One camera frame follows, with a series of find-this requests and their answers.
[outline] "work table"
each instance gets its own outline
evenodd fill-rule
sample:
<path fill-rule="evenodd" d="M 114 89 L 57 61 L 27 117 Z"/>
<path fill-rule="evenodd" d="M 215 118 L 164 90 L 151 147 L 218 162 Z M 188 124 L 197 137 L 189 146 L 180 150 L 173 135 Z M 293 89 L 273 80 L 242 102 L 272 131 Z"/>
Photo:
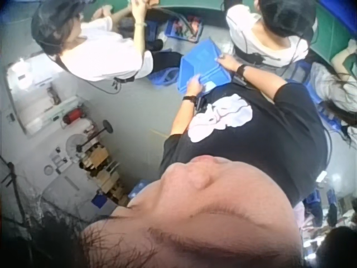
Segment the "work table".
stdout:
<path fill-rule="evenodd" d="M 210 9 L 215 12 L 221 12 L 223 7 L 221 0 L 160 0 L 160 7 L 169 9 L 189 8 L 189 11 L 195 13 L 198 9 Z M 348 41 L 354 38 L 354 33 L 351 31 L 350 24 L 343 23 L 341 19 L 335 17 L 329 10 L 326 1 L 322 1 L 317 5 L 317 19 L 319 22 L 318 30 L 316 31 L 311 49 L 320 55 L 326 62 L 335 56 L 338 52 L 345 49 Z M 94 4 L 88 5 L 85 14 L 92 14 L 97 8 L 104 4 L 112 4 L 114 10 L 119 10 L 127 6 L 127 0 L 97 0 Z M 243 0 L 243 4 L 254 10 L 254 0 Z M 351 56 L 346 61 L 345 65 L 350 70 L 352 63 L 355 62 L 355 57 Z"/>

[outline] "wristwatch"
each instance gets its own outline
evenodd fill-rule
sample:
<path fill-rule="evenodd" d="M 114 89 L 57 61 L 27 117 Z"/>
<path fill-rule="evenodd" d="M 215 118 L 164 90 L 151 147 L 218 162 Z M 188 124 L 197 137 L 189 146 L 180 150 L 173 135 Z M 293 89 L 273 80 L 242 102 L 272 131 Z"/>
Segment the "wristwatch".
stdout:
<path fill-rule="evenodd" d="M 183 100 L 183 101 L 190 101 L 190 102 L 192 102 L 194 105 L 196 105 L 197 97 L 196 97 L 196 96 L 184 96 L 184 98 L 183 98 L 182 100 Z"/>
<path fill-rule="evenodd" d="M 243 82 L 246 81 L 244 78 L 245 67 L 247 66 L 245 64 L 242 64 L 240 67 L 238 67 L 234 74 L 235 76 L 238 76 Z"/>

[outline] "red object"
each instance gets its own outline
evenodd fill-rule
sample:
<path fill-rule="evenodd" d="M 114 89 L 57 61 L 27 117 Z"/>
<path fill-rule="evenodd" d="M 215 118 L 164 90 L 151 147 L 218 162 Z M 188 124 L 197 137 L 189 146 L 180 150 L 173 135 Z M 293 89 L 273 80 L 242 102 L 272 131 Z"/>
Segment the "red object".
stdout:
<path fill-rule="evenodd" d="M 72 124 L 75 120 L 77 120 L 78 118 L 81 118 L 84 116 L 84 113 L 82 111 L 81 108 L 76 108 L 72 111 L 70 111 L 68 114 L 66 114 L 65 116 L 63 116 L 63 122 L 67 125 Z"/>

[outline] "floor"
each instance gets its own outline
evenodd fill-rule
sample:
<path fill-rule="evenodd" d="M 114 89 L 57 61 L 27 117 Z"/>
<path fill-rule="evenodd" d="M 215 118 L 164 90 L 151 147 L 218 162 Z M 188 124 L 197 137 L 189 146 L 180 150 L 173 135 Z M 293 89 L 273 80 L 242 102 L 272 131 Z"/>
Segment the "floor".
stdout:
<path fill-rule="evenodd" d="M 2 66 L 20 56 L 38 51 L 38 46 L 31 38 L 28 19 L 36 6 L 37 4 L 17 4 L 6 17 L 2 17 Z M 210 37 L 225 50 L 230 42 L 228 31 L 212 25 L 209 21 L 206 22 L 201 39 Z M 165 43 L 165 47 L 183 54 L 193 46 L 194 44 L 172 39 Z M 286 72 L 286 77 L 291 72 L 292 67 Z M 98 124 L 107 119 L 113 125 L 114 133 L 105 134 L 103 142 L 110 148 L 113 157 L 119 160 L 126 186 L 131 188 L 140 179 L 157 180 L 163 143 L 170 133 L 172 121 L 181 103 L 182 95 L 176 86 L 154 87 L 147 79 L 140 79 L 123 85 L 117 95 L 109 95 L 76 78 L 70 78 L 66 85 L 77 90 Z M 113 90 L 111 82 L 98 82 L 95 85 L 108 91 Z M 1 109 L 2 112 L 10 109 L 9 104 L 2 104 Z M 17 136 L 8 132 L 8 135 L 2 137 L 5 149 L 6 144 L 17 143 Z M 332 133 L 331 138 L 332 159 L 327 168 L 331 184 L 338 196 L 357 195 L 356 150 L 350 149 L 337 133 Z"/>

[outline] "green table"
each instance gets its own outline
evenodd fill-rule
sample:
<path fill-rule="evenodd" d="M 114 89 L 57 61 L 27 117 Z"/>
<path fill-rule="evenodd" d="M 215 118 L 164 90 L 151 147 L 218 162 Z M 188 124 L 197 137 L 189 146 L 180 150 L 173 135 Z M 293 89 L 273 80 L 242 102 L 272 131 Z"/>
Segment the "green table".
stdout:
<path fill-rule="evenodd" d="M 160 6 L 167 8 L 206 8 L 219 11 L 222 2 L 221 0 L 160 0 Z M 90 17 L 97 8 L 104 4 L 112 4 L 116 11 L 124 8 L 127 3 L 127 0 L 97 0 L 95 4 L 88 5 L 85 10 L 85 17 Z M 243 0 L 243 3 L 254 10 L 254 0 Z M 317 6 L 317 19 L 319 29 L 312 40 L 311 49 L 329 63 L 334 55 L 347 47 L 348 41 L 353 36 L 337 18 L 320 4 Z M 355 62 L 355 57 L 349 57 L 346 61 L 349 70 L 353 62 Z"/>

